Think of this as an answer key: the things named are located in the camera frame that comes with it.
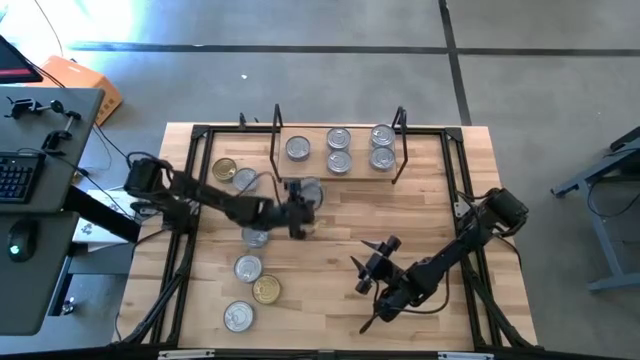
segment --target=computer mouse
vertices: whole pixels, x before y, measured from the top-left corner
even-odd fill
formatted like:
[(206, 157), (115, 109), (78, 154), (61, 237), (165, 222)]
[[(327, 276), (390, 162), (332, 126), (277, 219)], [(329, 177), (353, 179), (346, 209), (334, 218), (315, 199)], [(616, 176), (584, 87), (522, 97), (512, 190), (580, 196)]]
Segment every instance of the computer mouse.
[(7, 236), (7, 252), (14, 262), (24, 262), (36, 252), (38, 238), (38, 222), (24, 218), (16, 221)]

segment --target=can lid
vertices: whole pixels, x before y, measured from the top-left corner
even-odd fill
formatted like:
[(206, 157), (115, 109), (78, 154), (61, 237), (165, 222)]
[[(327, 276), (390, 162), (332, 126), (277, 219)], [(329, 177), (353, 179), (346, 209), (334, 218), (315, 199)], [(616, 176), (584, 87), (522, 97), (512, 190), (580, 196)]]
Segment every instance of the can lid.
[(322, 185), (320, 185), (320, 181), (316, 178), (306, 178), (300, 181), (300, 186), (302, 188), (300, 195), (305, 200), (312, 200), (313, 208), (318, 210), (320, 206), (322, 206), (322, 201), (324, 199), (324, 192), (322, 190)]
[(262, 274), (262, 261), (253, 255), (240, 256), (233, 266), (233, 272), (240, 281), (252, 283)]
[(213, 176), (218, 181), (229, 181), (236, 174), (238, 168), (236, 167), (236, 162), (229, 158), (218, 159), (213, 164), (211, 171), (213, 172)]
[(332, 149), (346, 149), (351, 142), (351, 133), (345, 128), (333, 128), (327, 133), (327, 143)]
[(391, 126), (380, 124), (376, 125), (371, 130), (371, 140), (380, 146), (387, 146), (393, 144), (393, 141), (396, 138), (396, 132), (393, 131)]
[(371, 152), (371, 165), (380, 170), (389, 170), (396, 162), (396, 154), (389, 148), (379, 147)]
[(269, 240), (269, 232), (242, 228), (242, 239), (250, 248), (261, 248)]
[[(251, 183), (251, 180), (253, 180), (256, 175), (257, 173), (255, 170), (250, 168), (242, 168), (238, 170), (236, 172), (236, 175), (233, 177), (233, 186), (235, 186), (236, 189), (242, 191), (247, 187), (247, 185), (249, 185), (249, 183)], [(257, 187), (258, 181), (256, 180), (251, 183), (247, 190), (255, 190)]]
[(244, 301), (235, 301), (224, 311), (224, 325), (233, 332), (243, 332), (253, 324), (253, 308)]
[(351, 169), (351, 155), (344, 151), (334, 151), (327, 159), (329, 170), (335, 173), (344, 174)]
[(287, 140), (287, 154), (295, 159), (301, 159), (309, 155), (311, 144), (304, 136), (294, 136)]
[(261, 276), (253, 283), (253, 298), (260, 304), (273, 304), (280, 296), (280, 282), (274, 276)]

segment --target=keyboard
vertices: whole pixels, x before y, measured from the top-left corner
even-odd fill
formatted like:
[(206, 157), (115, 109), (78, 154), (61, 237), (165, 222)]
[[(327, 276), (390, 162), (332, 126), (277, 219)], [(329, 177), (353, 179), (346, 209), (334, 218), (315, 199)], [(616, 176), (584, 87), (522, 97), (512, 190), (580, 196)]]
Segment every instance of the keyboard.
[(0, 152), (0, 204), (27, 204), (35, 188), (44, 154)]

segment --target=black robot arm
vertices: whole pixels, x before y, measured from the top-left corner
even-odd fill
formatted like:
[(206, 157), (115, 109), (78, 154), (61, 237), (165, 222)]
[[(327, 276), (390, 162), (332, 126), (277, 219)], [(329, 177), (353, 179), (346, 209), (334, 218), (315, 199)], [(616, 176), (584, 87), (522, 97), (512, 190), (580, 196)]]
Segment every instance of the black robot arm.
[(302, 225), (315, 220), (313, 201), (300, 196), (300, 181), (288, 182), (289, 198), (285, 203), (260, 196), (231, 195), (190, 175), (173, 170), (171, 164), (153, 157), (133, 161), (124, 190), (131, 196), (145, 200), (134, 205), (136, 210), (152, 208), (162, 212), (164, 225), (172, 230), (188, 227), (191, 203), (196, 202), (222, 211), (241, 227), (269, 231), (288, 227), (294, 239), (304, 239)]
[(506, 189), (491, 189), (482, 198), (482, 203), (471, 205), (459, 220), (462, 231), (455, 240), (433, 257), (415, 262), (406, 270), (389, 259), (401, 245), (398, 238), (391, 236), (387, 243), (379, 245), (364, 242), (378, 253), (374, 253), (366, 265), (352, 258), (360, 279), (356, 291), (367, 294), (371, 283), (378, 281), (388, 286), (374, 299), (372, 319), (361, 333), (376, 317), (389, 322), (407, 305), (420, 306), (436, 292), (438, 283), (453, 265), (486, 245), (495, 235), (510, 236), (525, 223), (528, 209)]

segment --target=butcher block tabletop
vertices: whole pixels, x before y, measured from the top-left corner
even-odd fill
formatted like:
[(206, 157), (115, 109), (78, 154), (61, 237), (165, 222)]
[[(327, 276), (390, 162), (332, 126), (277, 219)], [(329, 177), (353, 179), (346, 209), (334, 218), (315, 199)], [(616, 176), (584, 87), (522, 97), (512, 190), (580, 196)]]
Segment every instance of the butcher block tabletop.
[[(184, 169), (193, 125), (167, 124), (160, 157), (170, 161), (175, 169)], [(500, 187), (488, 128), (462, 127), (462, 132), (475, 194)], [(272, 171), (269, 162), (270, 139), (270, 134), (216, 134), (207, 184), (237, 193), (232, 185), (216, 181), (210, 172), (211, 165), (221, 157), (234, 159), (238, 168)], [(395, 146), (400, 164), (401, 141), (396, 141)], [(279, 148), (277, 144), (276, 162)], [(326, 194), (324, 204), (316, 213), (319, 226), (304, 241), (289, 239), (287, 229), (277, 229), (270, 233), (270, 241), (264, 248), (249, 250), (242, 241), (237, 225), (224, 214), (203, 207), (179, 347), (472, 350), (459, 265), (450, 273), (450, 301), (443, 311), (434, 315), (402, 313), (390, 323), (378, 319), (365, 334), (358, 333), (371, 316), (374, 293), (372, 289), (367, 296), (363, 296), (354, 290), (358, 280), (357, 271), (349, 257), (354, 256), (364, 263), (371, 255), (371, 249), (364, 246), (361, 240), (379, 242), (387, 240), (390, 235), (397, 236), (402, 246), (391, 259), (399, 266), (407, 267), (414, 261), (434, 255), (454, 239), (439, 138), (408, 135), (407, 148), (409, 162), (395, 185), (389, 179), (323, 179)], [(455, 147), (452, 145), (451, 149), (454, 167), (458, 169)], [(204, 141), (201, 141), (194, 164), (193, 176), (196, 178), (203, 151)], [(279, 187), (280, 196), (284, 199), (286, 192), (282, 185)], [(260, 178), (257, 193), (275, 196), (268, 176)], [(157, 231), (160, 222), (160, 216), (145, 222), (140, 236)], [(123, 337), (133, 331), (158, 296), (170, 235), (168, 232), (158, 235), (135, 250), (118, 319)], [(497, 241), (487, 244), (485, 251), (496, 302), (522, 336), (536, 343), (515, 253)], [(260, 257), (263, 273), (273, 275), (280, 281), (282, 291), (274, 304), (259, 304), (253, 299), (252, 286), (235, 277), (233, 265), (239, 256), (246, 254)], [(181, 258), (182, 253), (179, 253), (177, 264)], [(437, 308), (444, 299), (443, 279), (438, 291), (418, 309)], [(225, 308), (236, 300), (248, 302), (255, 312), (252, 327), (243, 333), (227, 330), (223, 321)], [(173, 305), (172, 300), (165, 316), (163, 339), (169, 332)], [(478, 307), (483, 335), (489, 339), (486, 312), (482, 305)]]

